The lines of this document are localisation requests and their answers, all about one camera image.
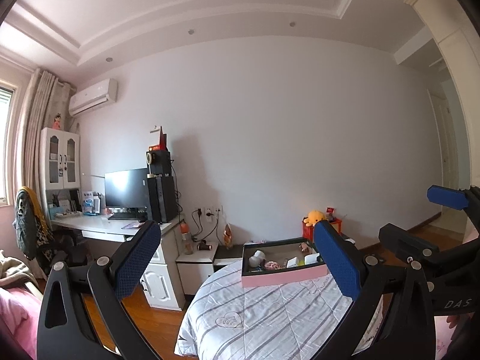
blue padded grip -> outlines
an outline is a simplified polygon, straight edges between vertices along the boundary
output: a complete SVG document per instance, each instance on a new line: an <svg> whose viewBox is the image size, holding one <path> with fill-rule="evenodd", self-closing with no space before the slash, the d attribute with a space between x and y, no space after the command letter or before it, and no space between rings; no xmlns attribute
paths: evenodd
<svg viewBox="0 0 480 360"><path fill-rule="evenodd" d="M360 272L338 243L348 241L335 239L326 228L331 225L325 222L317 222L315 225L313 242L342 294L356 300L362 288Z"/></svg>
<svg viewBox="0 0 480 360"><path fill-rule="evenodd" d="M118 269L113 286L118 300L130 296L134 292L153 254L160 245L161 237L160 226L152 223Z"/></svg>
<svg viewBox="0 0 480 360"><path fill-rule="evenodd" d="M432 203L450 207L455 210L463 210L469 206L469 201L465 193L460 190L451 190L450 188L432 185L428 188L427 198Z"/></svg>

black speaker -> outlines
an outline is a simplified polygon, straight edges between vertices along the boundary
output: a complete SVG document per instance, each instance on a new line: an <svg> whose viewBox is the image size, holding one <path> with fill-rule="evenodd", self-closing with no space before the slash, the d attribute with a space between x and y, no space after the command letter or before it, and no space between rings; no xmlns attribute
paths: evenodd
<svg viewBox="0 0 480 360"><path fill-rule="evenodd" d="M148 219L157 223L169 223L178 215L177 195L173 176L158 175L147 178Z"/></svg>
<svg viewBox="0 0 480 360"><path fill-rule="evenodd" d="M171 175L172 162L168 150L150 150L146 153L148 173L154 175Z"/></svg>

curtain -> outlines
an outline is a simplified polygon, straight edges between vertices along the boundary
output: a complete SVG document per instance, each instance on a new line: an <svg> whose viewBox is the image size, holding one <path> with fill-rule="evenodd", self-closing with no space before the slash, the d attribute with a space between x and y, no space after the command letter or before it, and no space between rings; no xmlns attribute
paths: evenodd
<svg viewBox="0 0 480 360"><path fill-rule="evenodd" d="M62 129L69 126L70 90L70 84L61 83L58 77L38 68L30 78L22 102L13 153L13 185L16 191L22 186L32 188L40 201L40 132L44 127L52 127L57 114L61 114ZM29 261L28 266L36 278L46 278L36 259Z"/></svg>

pink box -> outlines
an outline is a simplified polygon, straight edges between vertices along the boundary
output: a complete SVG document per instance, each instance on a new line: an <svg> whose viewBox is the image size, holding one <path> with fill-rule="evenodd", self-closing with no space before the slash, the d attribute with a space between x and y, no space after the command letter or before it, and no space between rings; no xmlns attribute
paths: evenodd
<svg viewBox="0 0 480 360"><path fill-rule="evenodd" d="M298 257L303 259L299 245L306 243L312 253L317 253L315 245L306 238L292 238L282 241L265 242L258 244L246 244L243 246L243 263L241 274L242 287L276 286L285 283L298 282L320 278L328 274L327 265L320 258L316 263L301 265L291 268L275 269L273 271L252 271L249 266L249 258L256 251L262 251L267 261L276 261L280 266L284 259Z"/></svg>

yellow plush toy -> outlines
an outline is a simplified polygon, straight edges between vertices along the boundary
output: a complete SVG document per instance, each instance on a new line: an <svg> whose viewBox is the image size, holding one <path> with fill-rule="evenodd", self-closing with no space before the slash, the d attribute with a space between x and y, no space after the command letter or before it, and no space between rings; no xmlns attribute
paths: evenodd
<svg viewBox="0 0 480 360"><path fill-rule="evenodd" d="M307 227L315 226L317 222L320 222L322 219L325 219L323 213L317 210L310 211L308 217L303 220Z"/></svg>

